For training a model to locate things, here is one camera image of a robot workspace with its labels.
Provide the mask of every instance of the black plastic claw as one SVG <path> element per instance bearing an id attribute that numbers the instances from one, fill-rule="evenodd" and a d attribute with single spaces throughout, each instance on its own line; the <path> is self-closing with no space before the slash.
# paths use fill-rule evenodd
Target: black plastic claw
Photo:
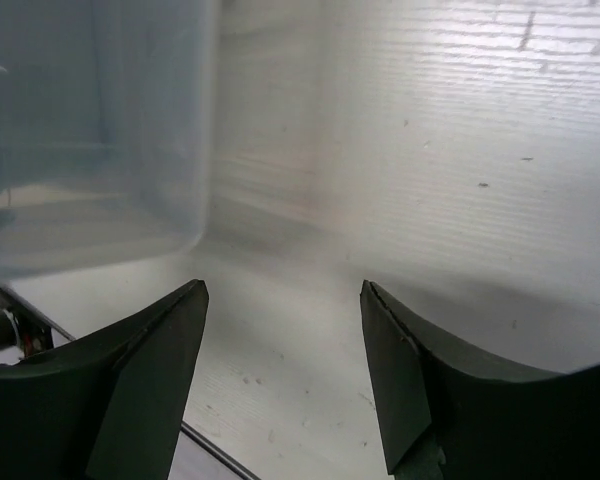
<path id="1" fill-rule="evenodd" d="M 506 360 L 427 322 L 370 282 L 361 307 L 390 474 L 600 478 L 600 365 L 563 375 Z"/>

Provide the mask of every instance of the dark speck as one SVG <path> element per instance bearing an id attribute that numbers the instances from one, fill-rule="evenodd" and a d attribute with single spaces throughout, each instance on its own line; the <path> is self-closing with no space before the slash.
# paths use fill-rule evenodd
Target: dark speck
<path id="1" fill-rule="evenodd" d="M 529 18 L 527 20 L 527 27 L 524 29 L 524 34 L 522 35 L 522 39 L 520 40 L 520 45 L 518 45 L 518 50 L 523 51 L 527 48 L 527 44 L 529 40 L 531 40 L 531 32 L 533 31 L 533 21 L 536 18 L 536 12 L 529 13 Z"/>
<path id="2" fill-rule="evenodd" d="M 367 397 L 366 395 L 364 395 L 364 394 L 362 394 L 360 392 L 358 392 L 358 395 L 360 396 L 360 398 L 362 398 L 363 400 L 365 400 L 369 404 L 369 406 L 371 408 L 373 408 L 373 410 L 375 411 L 376 406 L 373 404 L 373 401 L 369 397 Z"/>
<path id="3" fill-rule="evenodd" d="M 600 42 L 596 43 L 591 49 L 591 55 L 600 55 Z"/>

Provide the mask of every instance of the translucent plastic container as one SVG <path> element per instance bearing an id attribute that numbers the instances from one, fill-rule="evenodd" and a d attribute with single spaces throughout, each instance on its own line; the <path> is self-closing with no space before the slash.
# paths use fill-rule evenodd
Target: translucent plastic container
<path id="1" fill-rule="evenodd" d="M 215 0 L 0 0 L 0 280 L 205 226 Z"/>

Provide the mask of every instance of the white surface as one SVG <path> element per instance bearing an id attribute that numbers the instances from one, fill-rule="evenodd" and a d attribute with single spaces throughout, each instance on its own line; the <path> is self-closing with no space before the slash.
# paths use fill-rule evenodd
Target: white surface
<path id="1" fill-rule="evenodd" d="M 386 478 L 365 276 L 509 358 L 600 361 L 600 1 L 223 5 L 207 240 L 21 293 L 81 335 L 205 279 L 185 418 L 264 480 Z"/>
<path id="2" fill-rule="evenodd" d="M 202 236 L 215 0 L 0 0 L 0 281 Z"/>

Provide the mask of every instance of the plastic bin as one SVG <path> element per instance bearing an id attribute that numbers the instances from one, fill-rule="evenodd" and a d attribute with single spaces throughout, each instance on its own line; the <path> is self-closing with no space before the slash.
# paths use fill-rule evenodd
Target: plastic bin
<path id="1" fill-rule="evenodd" d="M 215 0 L 0 0 L 0 280 L 187 248 Z"/>

